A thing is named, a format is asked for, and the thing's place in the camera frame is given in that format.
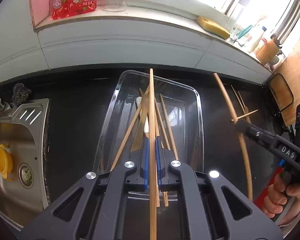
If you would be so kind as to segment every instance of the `wooden utensil holder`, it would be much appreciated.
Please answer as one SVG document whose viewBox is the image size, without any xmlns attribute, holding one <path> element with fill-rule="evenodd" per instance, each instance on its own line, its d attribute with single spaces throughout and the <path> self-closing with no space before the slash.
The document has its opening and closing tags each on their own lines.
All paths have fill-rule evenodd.
<svg viewBox="0 0 300 240">
<path fill-rule="evenodd" d="M 279 52 L 278 46 L 273 40 L 268 40 L 267 43 L 256 54 L 257 59 L 262 65 L 270 62 L 270 60 Z"/>
</svg>

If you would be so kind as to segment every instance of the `wooden cutting board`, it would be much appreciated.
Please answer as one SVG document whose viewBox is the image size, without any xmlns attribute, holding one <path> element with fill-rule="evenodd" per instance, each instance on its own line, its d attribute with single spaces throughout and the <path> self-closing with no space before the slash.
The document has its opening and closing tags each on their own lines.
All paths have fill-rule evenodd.
<svg viewBox="0 0 300 240">
<path fill-rule="evenodd" d="M 300 39 L 290 52 L 289 56 L 274 73 L 281 73 L 284 76 L 293 93 L 293 104 L 282 112 L 283 120 L 286 126 L 289 126 L 295 123 L 296 109 L 300 104 Z M 292 96 L 282 77 L 276 76 L 269 85 L 279 109 L 283 109 L 291 102 Z"/>
</svg>

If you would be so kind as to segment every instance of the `metal screw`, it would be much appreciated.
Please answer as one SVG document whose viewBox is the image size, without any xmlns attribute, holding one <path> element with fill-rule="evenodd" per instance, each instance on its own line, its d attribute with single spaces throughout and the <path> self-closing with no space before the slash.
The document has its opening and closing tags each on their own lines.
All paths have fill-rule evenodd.
<svg viewBox="0 0 300 240">
<path fill-rule="evenodd" d="M 93 172 L 93 171 L 90 171 L 87 173 L 86 175 L 86 178 L 87 179 L 94 179 L 97 175 Z"/>
<path fill-rule="evenodd" d="M 177 161 L 177 160 L 174 160 L 174 161 L 171 162 L 171 165 L 172 165 L 173 167 L 179 167 L 179 166 L 181 165 L 181 162 L 180 162 L 180 161 Z"/>
<path fill-rule="evenodd" d="M 124 164 L 124 166 L 126 166 L 127 168 L 132 168 L 134 167 L 134 162 L 128 161 Z"/>
<path fill-rule="evenodd" d="M 212 177 L 212 178 L 214 178 L 214 179 L 215 179 L 215 178 L 218 178 L 219 175 L 220 175 L 220 174 L 219 174 L 219 172 L 217 172 L 217 171 L 210 171 L 210 172 L 209 172 L 209 176 Z"/>
</svg>

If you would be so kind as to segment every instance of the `white bottle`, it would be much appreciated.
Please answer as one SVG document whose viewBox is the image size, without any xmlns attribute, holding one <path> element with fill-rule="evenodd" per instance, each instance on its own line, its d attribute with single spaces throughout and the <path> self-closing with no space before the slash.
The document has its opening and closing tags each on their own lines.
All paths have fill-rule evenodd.
<svg viewBox="0 0 300 240">
<path fill-rule="evenodd" d="M 262 36 L 266 30 L 266 27 L 263 26 L 261 29 L 257 30 L 252 36 L 251 40 L 248 41 L 247 44 L 245 44 L 245 47 L 247 48 L 247 51 L 249 53 L 253 52 L 254 49 L 258 46 L 259 41 L 262 39 Z"/>
</svg>

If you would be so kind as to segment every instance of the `stove knob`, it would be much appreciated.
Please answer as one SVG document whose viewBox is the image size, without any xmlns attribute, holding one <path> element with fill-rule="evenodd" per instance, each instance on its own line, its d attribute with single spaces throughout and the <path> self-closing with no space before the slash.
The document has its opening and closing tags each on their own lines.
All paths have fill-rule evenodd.
<svg viewBox="0 0 300 240">
<path fill-rule="evenodd" d="M 300 112 L 297 114 L 297 119 L 296 119 L 296 123 L 300 122 Z"/>
</svg>

